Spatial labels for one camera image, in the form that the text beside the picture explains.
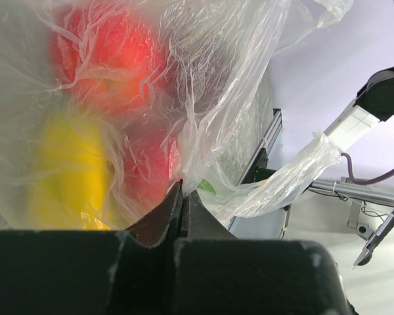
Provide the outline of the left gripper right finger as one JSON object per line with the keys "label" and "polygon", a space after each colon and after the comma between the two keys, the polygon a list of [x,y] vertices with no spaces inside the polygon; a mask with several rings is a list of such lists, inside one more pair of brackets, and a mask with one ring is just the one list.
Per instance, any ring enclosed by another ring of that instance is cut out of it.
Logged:
{"label": "left gripper right finger", "polygon": [[237,239],[208,211],[197,192],[192,192],[184,199],[182,240],[236,241]]}

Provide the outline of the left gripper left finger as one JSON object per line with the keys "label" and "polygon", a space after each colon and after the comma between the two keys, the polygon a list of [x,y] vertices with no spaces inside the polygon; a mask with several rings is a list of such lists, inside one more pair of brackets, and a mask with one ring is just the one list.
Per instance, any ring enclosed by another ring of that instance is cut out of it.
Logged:
{"label": "left gripper left finger", "polygon": [[176,234],[178,217],[183,207],[182,184],[182,180],[176,182],[159,205],[126,229],[138,244],[145,247],[159,246],[169,234],[172,222]]}

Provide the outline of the yellow fake banana bunch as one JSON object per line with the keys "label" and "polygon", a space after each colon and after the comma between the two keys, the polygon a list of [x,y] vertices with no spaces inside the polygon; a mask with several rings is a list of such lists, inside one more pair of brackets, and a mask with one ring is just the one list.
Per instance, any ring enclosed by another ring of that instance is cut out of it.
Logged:
{"label": "yellow fake banana bunch", "polygon": [[112,170],[104,125],[53,114],[41,130],[28,211],[40,229],[109,230]]}

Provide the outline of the clear plastic bag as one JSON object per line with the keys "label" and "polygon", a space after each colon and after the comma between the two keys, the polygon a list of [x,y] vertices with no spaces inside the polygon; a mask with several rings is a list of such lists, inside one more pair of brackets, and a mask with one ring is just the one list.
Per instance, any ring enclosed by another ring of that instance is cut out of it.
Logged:
{"label": "clear plastic bag", "polygon": [[351,1],[0,1],[0,215],[15,229],[131,226],[177,181],[221,223],[290,204],[340,151],[324,133],[244,172],[273,118],[278,51]]}

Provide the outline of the bright red fake apple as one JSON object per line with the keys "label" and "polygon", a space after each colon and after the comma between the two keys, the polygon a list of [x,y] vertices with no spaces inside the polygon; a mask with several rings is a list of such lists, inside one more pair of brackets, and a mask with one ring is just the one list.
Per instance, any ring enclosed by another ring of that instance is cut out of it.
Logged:
{"label": "bright red fake apple", "polygon": [[167,48],[125,5],[86,3],[55,10],[50,61],[67,93],[100,112],[149,109],[165,84]]}

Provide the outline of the pink fake dragon fruit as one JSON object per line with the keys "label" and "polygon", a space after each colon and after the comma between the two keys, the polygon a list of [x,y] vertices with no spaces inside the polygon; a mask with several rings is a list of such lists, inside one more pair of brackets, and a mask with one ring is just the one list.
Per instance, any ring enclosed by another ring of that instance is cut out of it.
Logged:
{"label": "pink fake dragon fruit", "polygon": [[136,125],[123,133],[125,192],[139,202],[160,203],[181,166],[178,128]]}

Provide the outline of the dark red fake apple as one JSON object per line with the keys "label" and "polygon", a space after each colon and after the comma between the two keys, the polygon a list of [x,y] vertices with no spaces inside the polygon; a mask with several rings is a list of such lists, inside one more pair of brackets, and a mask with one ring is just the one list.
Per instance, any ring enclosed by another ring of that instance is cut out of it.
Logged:
{"label": "dark red fake apple", "polygon": [[194,113],[203,116],[217,103],[228,81],[233,57],[223,49],[186,53],[183,59],[171,61],[167,71],[165,93],[169,107],[184,112],[189,96]]}

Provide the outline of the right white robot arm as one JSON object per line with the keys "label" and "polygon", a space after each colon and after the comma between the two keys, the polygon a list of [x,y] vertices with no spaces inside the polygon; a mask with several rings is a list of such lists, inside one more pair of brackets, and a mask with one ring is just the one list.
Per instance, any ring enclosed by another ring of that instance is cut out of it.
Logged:
{"label": "right white robot arm", "polygon": [[340,152],[344,152],[378,123],[385,122],[392,116],[394,67],[372,75],[324,134]]}

